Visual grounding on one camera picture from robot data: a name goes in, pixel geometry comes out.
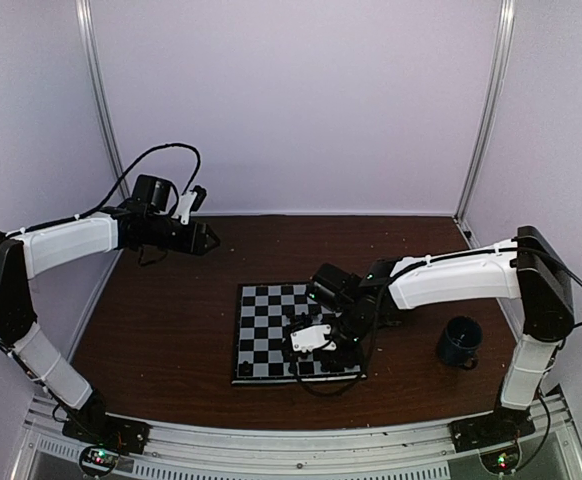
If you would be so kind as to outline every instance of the chessboard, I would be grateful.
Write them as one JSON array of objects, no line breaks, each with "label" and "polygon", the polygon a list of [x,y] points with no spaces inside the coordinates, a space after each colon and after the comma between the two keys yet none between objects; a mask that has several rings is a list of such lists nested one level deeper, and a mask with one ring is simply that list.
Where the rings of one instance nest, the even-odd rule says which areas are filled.
[{"label": "chessboard", "polygon": [[290,329],[328,323],[336,314],[306,295],[306,284],[241,285],[238,288],[234,337],[234,385],[295,382],[292,368],[304,381],[350,380],[360,372],[361,356],[349,366],[325,367],[320,352],[297,357],[289,348]]}]

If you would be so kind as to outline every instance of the white plastic cover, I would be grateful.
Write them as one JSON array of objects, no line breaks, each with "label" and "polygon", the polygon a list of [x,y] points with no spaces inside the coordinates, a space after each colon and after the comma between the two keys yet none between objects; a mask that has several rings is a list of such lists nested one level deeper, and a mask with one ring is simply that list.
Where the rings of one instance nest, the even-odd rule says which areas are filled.
[{"label": "white plastic cover", "polygon": [[45,270],[118,246],[117,221],[95,213],[88,218],[14,237],[24,243],[29,280]]},{"label": "white plastic cover", "polygon": [[545,343],[522,335],[504,377],[500,401],[503,407],[526,410],[544,376],[559,342]]},{"label": "white plastic cover", "polygon": [[71,408],[80,409],[92,388],[34,323],[29,332],[14,344],[14,352],[49,389]]},{"label": "white plastic cover", "polygon": [[[433,261],[398,278],[389,287],[389,292],[401,310],[472,298],[519,298],[520,286],[516,270],[511,266],[516,253],[500,251],[515,246],[515,242],[508,240],[486,247],[497,249],[498,253]],[[396,263],[391,274],[412,263],[435,258],[406,257]]]}]

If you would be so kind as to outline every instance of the metal frame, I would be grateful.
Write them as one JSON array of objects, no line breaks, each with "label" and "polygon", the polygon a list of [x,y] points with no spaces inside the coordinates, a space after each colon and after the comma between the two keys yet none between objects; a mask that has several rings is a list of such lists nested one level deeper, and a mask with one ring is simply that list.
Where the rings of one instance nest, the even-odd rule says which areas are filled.
[{"label": "metal frame", "polygon": [[[28,479],[38,452],[75,461],[84,447],[62,436],[61,424],[51,418],[54,405],[43,396],[33,399],[11,479]],[[555,446],[570,478],[582,480],[582,447],[567,405],[561,395],[547,398],[547,405],[560,440]],[[545,432],[546,414],[539,402],[533,404],[531,416],[537,431],[524,441]],[[445,479],[449,478],[449,461],[477,454],[455,453],[447,427],[451,420],[319,431],[228,430],[147,421],[151,433],[144,455],[125,457],[116,473],[172,480],[295,480],[313,476],[381,480],[393,475],[408,479],[412,478],[410,472],[435,470],[441,474],[431,478]]]},{"label": "metal frame", "polygon": [[[76,0],[76,9],[78,14],[78,25],[80,27],[80,36],[82,37],[82,44],[84,46],[84,52],[89,66],[89,75],[91,76],[93,96],[98,109],[98,120],[100,123],[102,138],[104,139],[104,145],[109,155],[109,161],[113,173],[116,178],[120,178],[124,171],[124,167],[120,160],[120,153],[118,151],[118,145],[113,131],[113,124],[111,123],[111,115],[104,94],[104,83],[102,81],[95,31],[93,29],[93,20],[91,18],[90,0]],[[123,198],[129,197],[129,185],[126,179],[120,183],[119,190]]]},{"label": "metal frame", "polygon": [[500,97],[500,92],[502,90],[502,83],[504,81],[504,76],[509,61],[514,21],[515,0],[502,0],[502,5],[500,8],[500,24],[498,25],[498,33],[496,36],[495,49],[493,52],[493,63],[491,65],[491,77],[489,79],[487,97],[484,103],[484,110],[482,112],[482,119],[480,121],[480,128],[478,130],[478,137],[473,148],[471,164],[469,166],[469,171],[464,182],[464,187],[462,188],[460,202],[455,212],[455,219],[460,224],[462,224],[465,220],[469,202],[473,196],[478,174],[480,173],[482,161],[484,160],[489,143],[489,137],[493,128],[496,107]]}]

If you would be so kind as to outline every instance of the mug handle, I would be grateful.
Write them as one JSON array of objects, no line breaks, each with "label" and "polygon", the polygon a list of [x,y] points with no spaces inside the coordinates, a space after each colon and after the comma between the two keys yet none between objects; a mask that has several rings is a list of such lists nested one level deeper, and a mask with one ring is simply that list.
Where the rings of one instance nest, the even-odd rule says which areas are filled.
[{"label": "mug handle", "polygon": [[473,370],[477,366],[478,366],[478,356],[474,355],[473,357],[471,357],[471,365],[462,364],[460,365],[460,368],[462,370]]}]

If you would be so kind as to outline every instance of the checkered pattern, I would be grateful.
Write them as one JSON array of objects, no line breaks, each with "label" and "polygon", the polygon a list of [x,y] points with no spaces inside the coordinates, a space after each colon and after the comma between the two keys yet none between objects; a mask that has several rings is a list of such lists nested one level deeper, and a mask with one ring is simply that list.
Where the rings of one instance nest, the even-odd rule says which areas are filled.
[{"label": "checkered pattern", "polygon": [[[283,327],[289,317],[309,314],[319,324],[333,312],[321,307],[306,295],[305,284],[243,286],[239,291],[236,327],[234,384],[286,383],[295,378],[290,362],[282,353]],[[298,359],[299,375],[306,380],[344,380],[360,371],[357,365],[340,372],[323,372],[313,355]]]}]

